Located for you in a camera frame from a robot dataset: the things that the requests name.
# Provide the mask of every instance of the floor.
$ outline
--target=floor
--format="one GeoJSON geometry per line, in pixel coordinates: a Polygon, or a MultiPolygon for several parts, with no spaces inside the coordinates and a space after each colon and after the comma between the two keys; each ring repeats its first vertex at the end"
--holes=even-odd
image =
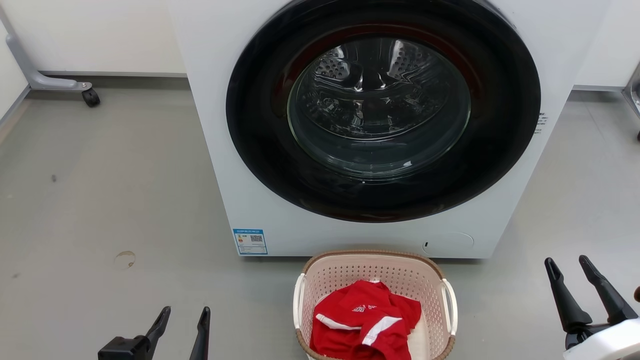
{"type": "MultiPolygon", "coordinates": [[[[0,348],[91,359],[172,306],[155,359],[187,359],[204,305],[210,359],[303,359],[291,319],[306,259],[240,259],[188,89],[110,84],[102,104],[30,95],[0,145],[0,348]]],[[[558,359],[552,256],[595,322],[577,258],[632,301],[640,285],[640,120],[615,93],[574,92],[494,257],[439,261],[460,322],[448,359],[558,359]]]]}

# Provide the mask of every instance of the white wall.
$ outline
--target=white wall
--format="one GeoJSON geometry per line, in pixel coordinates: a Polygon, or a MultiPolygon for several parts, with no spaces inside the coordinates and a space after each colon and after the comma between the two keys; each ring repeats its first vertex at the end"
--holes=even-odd
{"type": "Polygon", "coordinates": [[[625,86],[640,62],[640,1],[613,0],[576,85],[625,86]]]}
{"type": "Polygon", "coordinates": [[[185,73],[164,0],[0,0],[39,70],[185,73]]]}
{"type": "Polygon", "coordinates": [[[6,30],[0,24],[0,119],[26,88],[27,80],[4,42],[6,30]]]}

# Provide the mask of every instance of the black caster wheel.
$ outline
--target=black caster wheel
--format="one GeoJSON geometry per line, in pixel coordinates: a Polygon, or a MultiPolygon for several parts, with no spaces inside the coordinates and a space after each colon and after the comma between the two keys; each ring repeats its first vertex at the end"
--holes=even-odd
{"type": "Polygon", "coordinates": [[[100,104],[100,98],[98,97],[98,94],[95,92],[94,89],[83,91],[82,98],[90,108],[100,104]]]}

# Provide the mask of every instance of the metal leg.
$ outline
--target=metal leg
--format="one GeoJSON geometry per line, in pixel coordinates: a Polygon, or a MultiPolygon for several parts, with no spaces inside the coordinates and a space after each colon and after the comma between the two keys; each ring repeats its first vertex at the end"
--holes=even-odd
{"type": "Polygon", "coordinates": [[[13,30],[13,26],[9,22],[9,19],[7,19],[1,6],[0,21],[4,24],[8,33],[6,36],[6,44],[9,47],[9,50],[11,50],[15,61],[18,63],[18,66],[22,70],[24,77],[27,79],[27,82],[32,89],[82,92],[83,99],[89,107],[94,107],[100,104],[98,94],[96,94],[95,90],[92,89],[93,85],[91,83],[78,83],[76,80],[50,78],[42,75],[24,51],[18,36],[13,30]]]}
{"type": "MultiPolygon", "coordinates": [[[[622,90],[622,95],[624,95],[631,108],[640,118],[640,63],[636,67],[636,71],[631,75],[629,83],[622,90]]],[[[637,138],[640,141],[640,132],[638,132],[637,138]]]]}

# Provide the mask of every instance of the laundry basket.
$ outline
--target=laundry basket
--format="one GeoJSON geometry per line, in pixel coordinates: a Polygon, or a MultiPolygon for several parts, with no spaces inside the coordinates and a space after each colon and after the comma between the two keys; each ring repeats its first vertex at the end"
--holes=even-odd
{"type": "Polygon", "coordinates": [[[331,292],[357,280],[384,282],[392,293],[418,300],[426,331],[417,341],[425,358],[442,360],[453,348],[458,326],[456,296],[433,261],[416,254],[383,250],[334,251],[307,262],[293,294],[293,323],[308,358],[330,360],[311,350],[311,326],[316,304],[331,292]]]}

